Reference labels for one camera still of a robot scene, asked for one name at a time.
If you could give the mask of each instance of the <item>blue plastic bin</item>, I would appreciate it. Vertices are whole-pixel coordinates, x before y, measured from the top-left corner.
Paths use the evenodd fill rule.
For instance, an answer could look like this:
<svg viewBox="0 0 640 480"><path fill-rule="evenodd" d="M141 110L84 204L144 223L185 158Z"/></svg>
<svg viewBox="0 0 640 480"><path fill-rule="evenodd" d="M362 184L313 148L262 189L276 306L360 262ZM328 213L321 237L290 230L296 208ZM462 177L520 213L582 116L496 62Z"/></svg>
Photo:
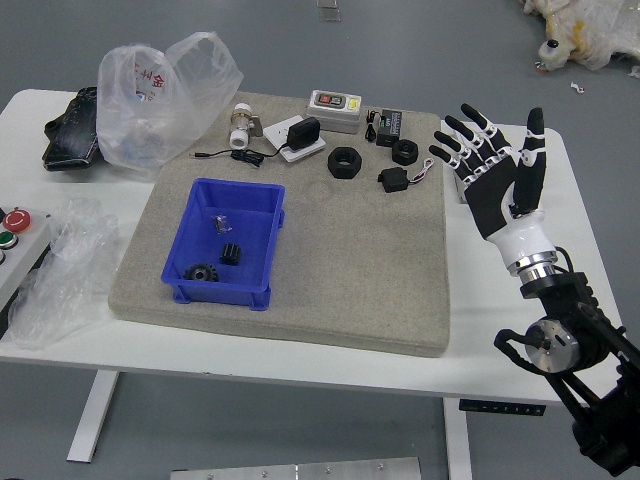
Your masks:
<svg viewBox="0 0 640 480"><path fill-rule="evenodd" d="M284 193L282 185L196 179L161 276L173 288L173 300L266 310L273 252L284 221ZM229 231L218 231L219 216L226 217ZM238 265L220 262L227 243L240 247ZM219 281L185 279L196 264L213 266Z"/></svg>

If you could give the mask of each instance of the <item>gray floor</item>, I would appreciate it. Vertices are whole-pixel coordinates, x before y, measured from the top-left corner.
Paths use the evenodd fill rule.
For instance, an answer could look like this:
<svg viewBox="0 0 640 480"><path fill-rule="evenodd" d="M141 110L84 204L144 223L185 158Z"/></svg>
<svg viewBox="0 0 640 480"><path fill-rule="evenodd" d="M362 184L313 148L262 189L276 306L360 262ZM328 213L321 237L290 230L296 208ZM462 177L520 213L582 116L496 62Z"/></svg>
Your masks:
<svg viewBox="0 0 640 480"><path fill-rule="evenodd" d="M640 343L630 281L640 203L634 62L536 73L544 25L514 0L339 3L342 22L324 23L313 0L0 0L0 107L26 88L95 85L111 48L164 50L210 30L230 48L247 91L302 98L324 88L442 117L468 102L508 124L541 106L565 141L629 338ZM576 267L589 274L589 265ZM447 477L438 399L139 374L121 376L94 462L69 464L92 379L0 365L0 478L167 479L177 468L414 455L425 480ZM474 478L608 478L580 455L570 425L560 407L542 418L469 415ZM632 477L637 471L620 478Z"/></svg>

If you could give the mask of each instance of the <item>clear plastic bag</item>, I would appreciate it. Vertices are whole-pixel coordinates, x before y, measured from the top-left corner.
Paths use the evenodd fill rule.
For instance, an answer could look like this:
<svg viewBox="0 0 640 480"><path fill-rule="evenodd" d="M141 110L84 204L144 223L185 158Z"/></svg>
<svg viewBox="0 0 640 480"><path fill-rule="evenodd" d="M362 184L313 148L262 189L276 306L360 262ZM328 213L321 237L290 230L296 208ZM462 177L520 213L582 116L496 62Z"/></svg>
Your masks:
<svg viewBox="0 0 640 480"><path fill-rule="evenodd" d="M98 72L100 151L136 170L164 165L211 127L242 79L213 32L194 33L164 54L145 45L111 50Z"/></svg>
<svg viewBox="0 0 640 480"><path fill-rule="evenodd" d="M538 50L545 70L572 60L590 70L617 53L640 60L639 0L525 0L524 12L541 14L547 38Z"/></svg>
<svg viewBox="0 0 640 480"><path fill-rule="evenodd" d="M51 251L20 285L2 338L31 350L104 322L100 304L118 265L118 220L103 216L98 200L70 200L49 225Z"/></svg>

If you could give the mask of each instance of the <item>red emergency stop button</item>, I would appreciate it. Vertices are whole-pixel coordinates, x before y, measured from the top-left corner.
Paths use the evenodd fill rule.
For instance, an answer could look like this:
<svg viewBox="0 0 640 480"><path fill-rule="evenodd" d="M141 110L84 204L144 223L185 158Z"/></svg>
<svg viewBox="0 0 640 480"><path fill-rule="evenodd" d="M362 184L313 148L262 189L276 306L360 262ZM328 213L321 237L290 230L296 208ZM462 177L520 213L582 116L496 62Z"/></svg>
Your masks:
<svg viewBox="0 0 640 480"><path fill-rule="evenodd" d="M26 210L11 210L2 219L2 226L12 233L24 232L31 225L31 215Z"/></svg>

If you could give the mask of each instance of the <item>black gear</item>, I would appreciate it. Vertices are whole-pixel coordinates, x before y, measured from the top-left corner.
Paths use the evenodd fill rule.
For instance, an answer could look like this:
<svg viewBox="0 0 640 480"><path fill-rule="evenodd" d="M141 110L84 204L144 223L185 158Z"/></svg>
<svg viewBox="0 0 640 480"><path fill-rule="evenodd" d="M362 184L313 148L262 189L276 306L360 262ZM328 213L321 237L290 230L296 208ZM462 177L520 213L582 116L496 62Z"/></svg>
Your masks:
<svg viewBox="0 0 640 480"><path fill-rule="evenodd" d="M218 272L208 263L195 263L184 272L185 280L199 280L202 282L217 282Z"/></svg>

